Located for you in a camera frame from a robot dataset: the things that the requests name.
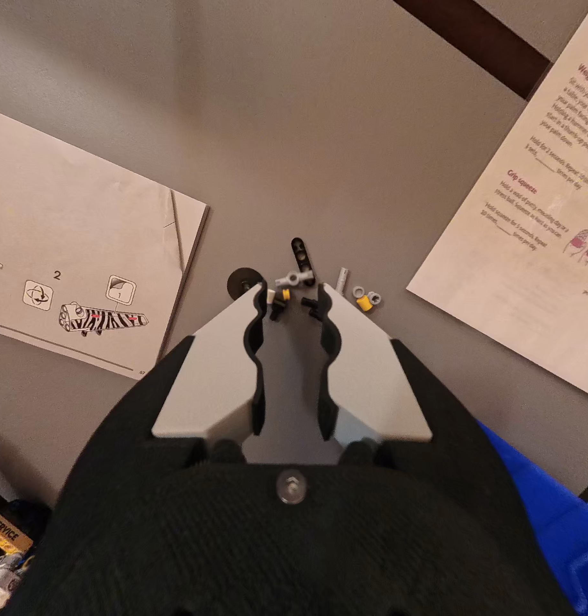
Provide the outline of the blue plastic bin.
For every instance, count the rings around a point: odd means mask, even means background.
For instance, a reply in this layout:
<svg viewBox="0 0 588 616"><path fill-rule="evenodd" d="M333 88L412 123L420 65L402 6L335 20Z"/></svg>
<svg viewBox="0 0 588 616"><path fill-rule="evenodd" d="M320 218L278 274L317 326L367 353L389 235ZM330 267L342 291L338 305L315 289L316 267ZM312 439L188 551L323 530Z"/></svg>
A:
<svg viewBox="0 0 588 616"><path fill-rule="evenodd" d="M588 615L588 503L479 422L511 474L546 562L570 604Z"/></svg>

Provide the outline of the printed paper sheet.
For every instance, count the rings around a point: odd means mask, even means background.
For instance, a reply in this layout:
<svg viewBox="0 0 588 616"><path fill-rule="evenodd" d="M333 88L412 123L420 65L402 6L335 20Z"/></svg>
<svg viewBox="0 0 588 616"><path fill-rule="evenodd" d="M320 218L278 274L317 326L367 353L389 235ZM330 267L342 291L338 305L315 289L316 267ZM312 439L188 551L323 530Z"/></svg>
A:
<svg viewBox="0 0 588 616"><path fill-rule="evenodd" d="M588 394L588 14L407 290Z"/></svg>

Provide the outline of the partly built lego model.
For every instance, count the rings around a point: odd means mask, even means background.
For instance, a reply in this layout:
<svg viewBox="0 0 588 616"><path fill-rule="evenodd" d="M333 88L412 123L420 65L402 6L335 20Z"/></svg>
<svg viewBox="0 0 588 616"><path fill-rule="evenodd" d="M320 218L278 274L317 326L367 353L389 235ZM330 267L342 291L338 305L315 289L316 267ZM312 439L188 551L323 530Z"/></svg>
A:
<svg viewBox="0 0 588 616"><path fill-rule="evenodd" d="M0 612L22 581L32 547L32 539L0 514Z"/></svg>

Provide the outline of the lego instruction booklet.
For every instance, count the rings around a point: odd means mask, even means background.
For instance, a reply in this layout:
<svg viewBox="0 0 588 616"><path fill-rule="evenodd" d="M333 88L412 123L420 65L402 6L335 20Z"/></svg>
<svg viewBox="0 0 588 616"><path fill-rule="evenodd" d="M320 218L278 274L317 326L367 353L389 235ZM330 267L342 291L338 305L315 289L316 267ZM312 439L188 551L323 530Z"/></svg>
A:
<svg viewBox="0 0 588 616"><path fill-rule="evenodd" d="M0 113L0 335L139 380L208 212Z"/></svg>

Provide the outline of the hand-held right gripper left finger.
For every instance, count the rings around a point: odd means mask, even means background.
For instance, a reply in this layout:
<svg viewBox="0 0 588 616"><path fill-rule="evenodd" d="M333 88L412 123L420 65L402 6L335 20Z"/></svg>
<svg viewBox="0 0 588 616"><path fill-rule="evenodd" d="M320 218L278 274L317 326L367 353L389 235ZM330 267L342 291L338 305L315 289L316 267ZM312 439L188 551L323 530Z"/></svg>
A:
<svg viewBox="0 0 588 616"><path fill-rule="evenodd" d="M263 367L267 284L256 283L192 335L192 343L155 420L162 439L242 444L266 418Z"/></svg>

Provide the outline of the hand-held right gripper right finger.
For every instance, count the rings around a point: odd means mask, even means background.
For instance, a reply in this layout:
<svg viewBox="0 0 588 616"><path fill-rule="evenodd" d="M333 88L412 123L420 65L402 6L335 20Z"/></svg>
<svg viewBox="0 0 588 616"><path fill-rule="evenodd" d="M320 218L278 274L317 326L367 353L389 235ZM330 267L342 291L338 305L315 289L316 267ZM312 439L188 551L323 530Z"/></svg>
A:
<svg viewBox="0 0 588 616"><path fill-rule="evenodd" d="M323 440L431 442L390 336L333 287L318 287L321 368L317 420Z"/></svg>

